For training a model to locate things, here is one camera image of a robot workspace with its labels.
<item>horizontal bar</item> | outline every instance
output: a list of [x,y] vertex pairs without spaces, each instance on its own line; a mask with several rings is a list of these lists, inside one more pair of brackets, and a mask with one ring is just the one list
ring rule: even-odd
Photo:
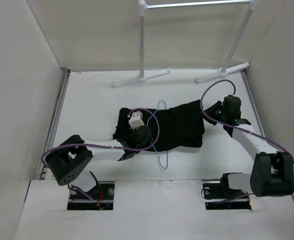
[[208,6],[208,5],[237,5],[237,4],[249,4],[249,3],[250,3],[250,0],[201,1],[201,2],[185,2],[185,3],[148,5],[148,9],[194,7],[194,6]]

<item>beige wall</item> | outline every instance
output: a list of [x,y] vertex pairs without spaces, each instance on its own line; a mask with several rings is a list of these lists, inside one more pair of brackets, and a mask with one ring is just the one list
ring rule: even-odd
[[[259,1],[232,65],[251,59],[284,1]],[[152,5],[192,1],[146,2]],[[28,3],[60,66],[138,68],[138,0],[28,0]],[[145,17],[146,66],[222,66],[247,7],[233,5],[149,10]]]
[[62,72],[25,0],[0,0],[0,240],[13,240]]
[[263,128],[294,156],[294,0],[287,0],[251,60],[248,81]]

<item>garment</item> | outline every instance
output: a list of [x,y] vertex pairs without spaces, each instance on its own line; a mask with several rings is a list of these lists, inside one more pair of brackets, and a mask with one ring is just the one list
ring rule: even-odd
[[[130,109],[122,108],[119,111],[118,124],[113,139],[119,139],[129,135],[132,131],[128,123]],[[151,114],[143,112],[143,122],[146,125]],[[205,132],[203,116],[200,110],[200,100],[179,105],[170,109],[158,110],[155,114],[160,125],[160,135],[154,145],[158,152],[168,151],[179,146],[199,148],[202,146],[202,135]],[[152,131],[152,138],[157,137],[157,124],[152,117],[148,127]]]

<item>white rack frame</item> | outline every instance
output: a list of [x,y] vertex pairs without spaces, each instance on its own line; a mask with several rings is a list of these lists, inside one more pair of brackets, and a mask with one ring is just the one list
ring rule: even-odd
[[148,9],[166,9],[166,8],[180,8],[180,7],[196,7],[196,6],[215,6],[215,5],[240,5],[240,4],[249,4],[247,13],[242,21],[240,29],[236,35],[236,38],[231,46],[227,59],[222,68],[217,72],[196,78],[196,83],[204,83],[216,78],[225,78],[229,74],[239,72],[249,66],[248,62],[243,64],[233,66],[228,68],[228,65],[231,61],[231,58],[236,51],[237,45],[241,39],[241,36],[249,22],[250,16],[257,5],[258,0],[219,0],[219,1],[202,1],[202,2],[185,2],[185,3],[171,3],[171,4],[157,4],[157,5],[147,5],[145,0],[139,0],[139,17],[140,17],[140,74],[137,77],[118,81],[112,83],[114,88],[122,87],[134,83],[145,83],[149,79],[154,79],[161,77],[167,74],[170,74],[170,69],[159,70],[156,72],[151,72],[145,74],[144,66],[144,36],[145,36],[145,14]]

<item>white table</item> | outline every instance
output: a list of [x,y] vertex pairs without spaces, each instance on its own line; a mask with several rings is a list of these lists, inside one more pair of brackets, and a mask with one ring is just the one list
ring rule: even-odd
[[[168,107],[197,100],[212,82],[193,79],[210,70],[177,69],[144,84],[111,88],[111,82],[137,75],[135,71],[73,72],[61,111],[54,146],[73,134],[89,141],[109,141],[119,109]],[[228,76],[242,100],[242,117],[258,123],[240,73]],[[232,93],[227,83],[217,85],[204,107]],[[251,197],[250,210],[205,210],[200,195],[204,179],[223,173],[250,173],[253,161],[223,130],[205,122],[202,148],[179,147],[169,153],[168,170],[161,170],[153,153],[142,152],[122,162],[88,164],[100,181],[116,181],[113,211],[66,211],[68,189],[50,172],[33,181],[16,240],[27,239],[294,239],[294,203],[286,197]]]

